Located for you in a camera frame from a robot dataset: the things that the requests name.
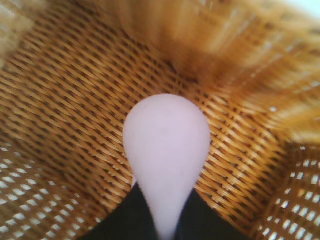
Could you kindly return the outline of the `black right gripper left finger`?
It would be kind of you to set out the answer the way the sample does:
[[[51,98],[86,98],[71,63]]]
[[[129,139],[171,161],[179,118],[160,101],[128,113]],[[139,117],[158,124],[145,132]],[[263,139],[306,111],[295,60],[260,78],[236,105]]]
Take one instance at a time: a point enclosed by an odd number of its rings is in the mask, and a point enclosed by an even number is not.
[[[148,204],[136,183],[123,202],[87,232],[85,240],[157,240]]]

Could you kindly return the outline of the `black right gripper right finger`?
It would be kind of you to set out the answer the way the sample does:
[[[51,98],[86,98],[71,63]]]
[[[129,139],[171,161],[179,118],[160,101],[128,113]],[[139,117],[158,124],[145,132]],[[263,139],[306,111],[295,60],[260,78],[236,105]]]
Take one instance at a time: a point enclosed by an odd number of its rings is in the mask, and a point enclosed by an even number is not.
[[[180,216],[175,239],[248,240],[249,237],[221,218],[196,191],[192,191]]]

